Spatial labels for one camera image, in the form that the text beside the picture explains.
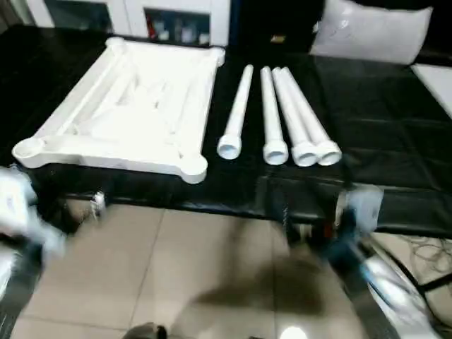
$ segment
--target beige floor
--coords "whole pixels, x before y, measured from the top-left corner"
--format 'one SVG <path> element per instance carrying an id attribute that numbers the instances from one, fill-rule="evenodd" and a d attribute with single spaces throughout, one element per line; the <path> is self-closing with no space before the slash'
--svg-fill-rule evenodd
<path id="1" fill-rule="evenodd" d="M 447 297 L 436 300 L 452 314 Z M 120 339 L 148 321 L 173 338 L 273 339 L 288 326 L 365 338 L 334 274 L 294 262 L 269 222 L 131 206 L 85 225 L 51 261 L 13 338 Z"/>

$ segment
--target cabinet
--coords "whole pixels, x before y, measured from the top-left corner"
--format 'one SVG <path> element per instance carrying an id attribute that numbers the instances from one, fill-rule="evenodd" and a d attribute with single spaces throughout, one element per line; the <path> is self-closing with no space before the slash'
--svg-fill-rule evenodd
<path id="1" fill-rule="evenodd" d="M 40 27 L 130 33 L 122 0 L 27 0 Z"/>
<path id="2" fill-rule="evenodd" d="M 27 0 L 38 26 L 226 46 L 230 0 Z"/>

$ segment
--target white pillow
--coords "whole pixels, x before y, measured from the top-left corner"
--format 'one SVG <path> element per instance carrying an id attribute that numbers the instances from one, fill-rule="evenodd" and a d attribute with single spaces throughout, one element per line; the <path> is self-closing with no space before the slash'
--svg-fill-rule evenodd
<path id="1" fill-rule="evenodd" d="M 432 8 L 420 11 L 327 0 L 311 54 L 411 64 L 424 43 Z"/>

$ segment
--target black tablecloth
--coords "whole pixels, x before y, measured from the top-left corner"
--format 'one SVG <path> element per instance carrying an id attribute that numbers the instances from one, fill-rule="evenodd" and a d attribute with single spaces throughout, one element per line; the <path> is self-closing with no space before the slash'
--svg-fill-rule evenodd
<path id="1" fill-rule="evenodd" d="M 0 164 L 13 162 L 12 147 L 43 124 L 102 53 L 105 39 L 97 33 L 21 26 L 0 36 Z M 242 154 L 223 160 L 215 148 L 248 63 L 255 71 Z M 263 161 L 258 70 L 265 65 L 290 67 L 343 151 L 338 164 L 300 168 L 292 160 L 281 166 Z M 385 190 L 380 231 L 452 237 L 451 137 L 452 121 L 409 67 L 229 51 L 218 69 L 208 117 L 204 182 L 190 185 L 169 175 L 74 165 L 47 165 L 30 173 L 65 196 L 89 198 L 107 186 L 115 203 L 251 218 L 273 218 L 268 207 L 277 197 L 299 222 L 330 218 L 344 187 L 375 184 Z"/>

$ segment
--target white pipe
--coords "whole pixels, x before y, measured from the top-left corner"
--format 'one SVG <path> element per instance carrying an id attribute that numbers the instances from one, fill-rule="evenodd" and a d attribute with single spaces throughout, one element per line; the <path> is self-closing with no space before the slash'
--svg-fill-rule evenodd
<path id="1" fill-rule="evenodd" d="M 240 150 L 242 149 L 242 127 L 252 76 L 253 66 L 248 65 L 243 71 L 239 89 L 235 95 L 234 104 L 229 115 L 229 120 L 227 121 L 225 134 L 218 142 L 217 152 L 223 159 L 235 159 L 239 156 Z"/>
<path id="2" fill-rule="evenodd" d="M 290 73 L 290 70 L 285 67 L 281 70 L 280 74 L 297 107 L 298 113 L 307 128 L 309 137 L 316 146 L 317 162 L 322 166 L 329 166 L 337 163 L 342 157 L 342 152 L 340 151 L 338 144 L 332 141 L 326 133 L 321 122 L 312 110 L 311 105 L 308 103 L 302 90 L 300 90 L 296 80 Z"/>
<path id="3" fill-rule="evenodd" d="M 311 166 L 317 161 L 316 148 L 309 140 L 307 131 L 290 98 L 280 72 L 281 70 L 278 67 L 272 71 L 273 80 L 276 85 L 276 93 L 278 94 L 285 123 L 289 130 L 290 140 L 292 141 L 292 158 L 297 166 Z"/>
<path id="4" fill-rule="evenodd" d="M 266 132 L 266 144 L 263 147 L 263 159 L 269 165 L 281 165 L 287 161 L 289 152 L 281 131 L 280 116 L 276 104 L 275 89 L 270 69 L 261 69 L 263 101 L 263 120 Z"/>

